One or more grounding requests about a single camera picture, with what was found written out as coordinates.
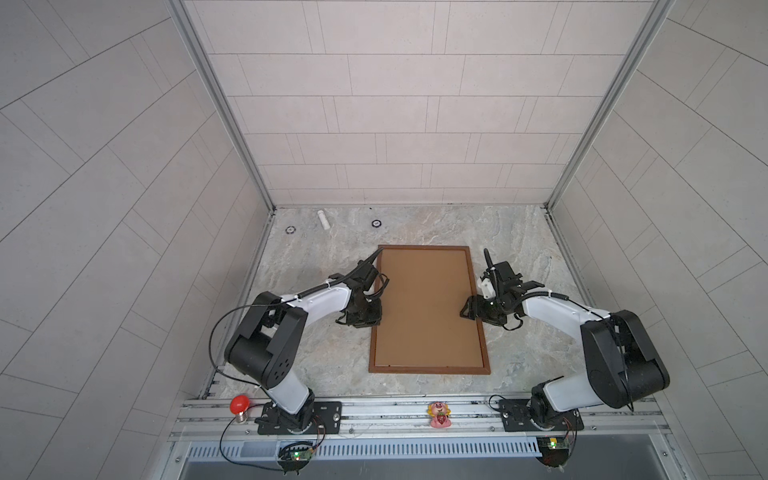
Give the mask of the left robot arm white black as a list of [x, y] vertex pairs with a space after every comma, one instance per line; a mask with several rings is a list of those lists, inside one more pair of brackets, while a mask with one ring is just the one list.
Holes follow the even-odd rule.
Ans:
[[340, 313], [336, 322], [371, 328], [382, 320], [381, 296], [389, 279], [376, 265], [375, 251], [347, 274], [334, 274], [297, 294], [263, 292], [245, 312], [224, 350], [225, 361], [252, 379], [271, 400], [277, 425], [303, 432], [313, 422], [315, 396], [293, 371], [306, 326]]

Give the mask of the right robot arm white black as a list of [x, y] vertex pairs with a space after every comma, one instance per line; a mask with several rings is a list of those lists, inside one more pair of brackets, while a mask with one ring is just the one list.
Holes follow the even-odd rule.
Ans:
[[508, 332], [522, 328], [527, 318], [540, 320], [574, 339], [584, 354], [582, 372], [532, 388], [521, 411], [532, 427], [551, 431], [563, 425], [575, 431], [581, 408], [633, 409], [636, 401], [669, 387], [668, 370], [635, 313], [585, 306], [540, 282], [525, 281], [508, 262], [494, 262], [488, 251], [484, 256], [479, 293], [467, 299], [462, 318]]

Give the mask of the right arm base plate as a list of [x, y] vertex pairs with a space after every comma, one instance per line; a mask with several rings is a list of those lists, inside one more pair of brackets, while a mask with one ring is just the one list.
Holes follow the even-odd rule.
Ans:
[[529, 401], [525, 399], [501, 399], [498, 402], [504, 431], [510, 432], [535, 432], [558, 433], [566, 431], [582, 431], [584, 423], [578, 410], [568, 412], [556, 412], [552, 421], [546, 426], [537, 425], [529, 408]]

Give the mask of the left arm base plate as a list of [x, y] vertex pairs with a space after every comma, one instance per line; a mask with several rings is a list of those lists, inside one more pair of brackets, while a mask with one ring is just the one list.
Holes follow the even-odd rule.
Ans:
[[342, 414], [341, 402], [316, 401], [309, 398], [297, 413], [289, 413], [276, 404], [263, 406], [254, 418], [259, 435], [338, 434]]

